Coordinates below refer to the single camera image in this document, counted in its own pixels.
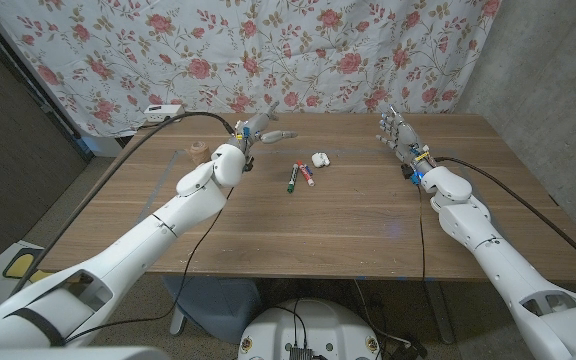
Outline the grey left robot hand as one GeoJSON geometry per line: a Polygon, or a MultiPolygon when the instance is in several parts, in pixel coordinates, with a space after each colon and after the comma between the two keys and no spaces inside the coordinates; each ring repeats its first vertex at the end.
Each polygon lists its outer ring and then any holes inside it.
{"type": "Polygon", "coordinates": [[[269,105],[266,112],[256,114],[236,125],[235,145],[245,156],[249,155],[252,146],[258,142],[262,144],[273,144],[284,139],[292,139],[298,136],[297,132],[288,130],[266,132],[270,122],[278,119],[275,113],[278,105],[279,102],[275,101],[269,105]]]}

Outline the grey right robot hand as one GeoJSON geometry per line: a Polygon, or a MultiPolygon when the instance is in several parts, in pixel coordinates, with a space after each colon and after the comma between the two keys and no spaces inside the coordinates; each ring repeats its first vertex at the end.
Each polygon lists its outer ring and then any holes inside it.
{"type": "Polygon", "coordinates": [[[379,128],[384,135],[377,135],[377,140],[393,150],[395,156],[413,171],[424,175],[435,167],[429,147],[393,105],[388,113],[382,114],[379,128]]]}

